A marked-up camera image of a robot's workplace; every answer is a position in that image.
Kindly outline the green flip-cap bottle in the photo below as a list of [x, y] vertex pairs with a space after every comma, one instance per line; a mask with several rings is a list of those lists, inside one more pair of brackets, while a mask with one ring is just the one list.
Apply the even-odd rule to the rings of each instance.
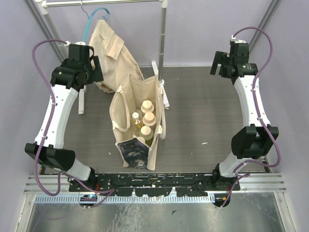
[[139, 140], [140, 142], [146, 144], [145, 139], [141, 136], [133, 136], [134, 138], [136, 138], [137, 140]]

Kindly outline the beige labelled bottle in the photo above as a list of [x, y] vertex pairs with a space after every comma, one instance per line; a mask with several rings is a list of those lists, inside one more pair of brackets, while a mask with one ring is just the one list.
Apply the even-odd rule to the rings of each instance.
[[146, 113], [152, 113], [155, 110], [155, 107], [150, 100], [145, 100], [142, 102], [140, 109], [143, 114], [146, 114]]

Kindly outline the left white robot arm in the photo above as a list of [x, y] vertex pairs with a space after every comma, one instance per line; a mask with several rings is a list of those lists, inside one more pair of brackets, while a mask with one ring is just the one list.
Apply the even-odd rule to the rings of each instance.
[[84, 42], [69, 44], [69, 56], [52, 72], [47, 86], [51, 90], [49, 105], [41, 130], [25, 152], [45, 167], [64, 171], [80, 180], [85, 191], [97, 185], [95, 171], [77, 160], [75, 152], [64, 149], [65, 129], [71, 108], [84, 86], [103, 81], [99, 58], [94, 48]]

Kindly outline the amber clear bottle white cap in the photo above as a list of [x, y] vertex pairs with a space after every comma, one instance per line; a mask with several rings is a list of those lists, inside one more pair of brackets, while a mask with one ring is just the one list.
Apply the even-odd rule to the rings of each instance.
[[140, 130], [143, 127], [143, 122], [140, 119], [140, 115], [137, 112], [134, 112], [132, 114], [131, 122], [133, 127], [133, 134], [138, 137], [140, 135]]

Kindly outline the green bottle beige cap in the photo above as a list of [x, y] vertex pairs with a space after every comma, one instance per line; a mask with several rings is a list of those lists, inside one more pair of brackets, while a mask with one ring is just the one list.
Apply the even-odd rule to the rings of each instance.
[[140, 136], [145, 139], [146, 144], [150, 147], [154, 139], [154, 132], [148, 126], [143, 126], [140, 130]]

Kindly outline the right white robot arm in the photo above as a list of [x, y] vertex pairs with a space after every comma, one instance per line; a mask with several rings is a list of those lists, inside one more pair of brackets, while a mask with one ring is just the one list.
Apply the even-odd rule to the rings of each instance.
[[243, 127], [231, 140], [231, 153], [212, 171], [212, 186], [216, 190], [227, 190], [243, 166], [269, 152], [279, 129], [271, 126], [265, 114], [259, 82], [255, 79], [258, 67], [249, 62], [248, 43], [232, 39], [228, 53], [217, 51], [210, 74], [216, 73], [231, 79], [242, 110]]

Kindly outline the cream canvas tote bag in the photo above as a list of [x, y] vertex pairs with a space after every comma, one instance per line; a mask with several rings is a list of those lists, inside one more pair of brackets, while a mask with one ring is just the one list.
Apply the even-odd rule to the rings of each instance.
[[166, 135], [164, 95], [156, 76], [129, 75], [116, 90], [110, 117], [123, 166], [155, 170], [158, 141]]

